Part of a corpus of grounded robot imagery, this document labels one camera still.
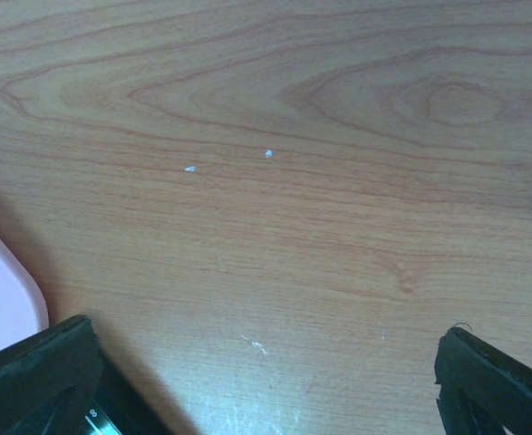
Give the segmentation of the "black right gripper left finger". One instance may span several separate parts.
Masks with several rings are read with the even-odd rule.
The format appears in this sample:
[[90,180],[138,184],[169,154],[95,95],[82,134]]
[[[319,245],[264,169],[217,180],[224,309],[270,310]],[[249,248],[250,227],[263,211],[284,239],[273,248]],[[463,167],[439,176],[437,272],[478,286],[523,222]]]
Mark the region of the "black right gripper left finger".
[[77,434],[102,376],[100,344],[75,315],[0,351],[0,434]]

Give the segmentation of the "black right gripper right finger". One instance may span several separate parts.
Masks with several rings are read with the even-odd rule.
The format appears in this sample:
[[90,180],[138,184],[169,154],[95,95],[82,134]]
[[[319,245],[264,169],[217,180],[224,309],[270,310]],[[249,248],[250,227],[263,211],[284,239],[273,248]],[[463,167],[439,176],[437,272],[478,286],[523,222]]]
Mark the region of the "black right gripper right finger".
[[434,363],[437,407],[447,434],[532,434],[532,369],[451,327]]

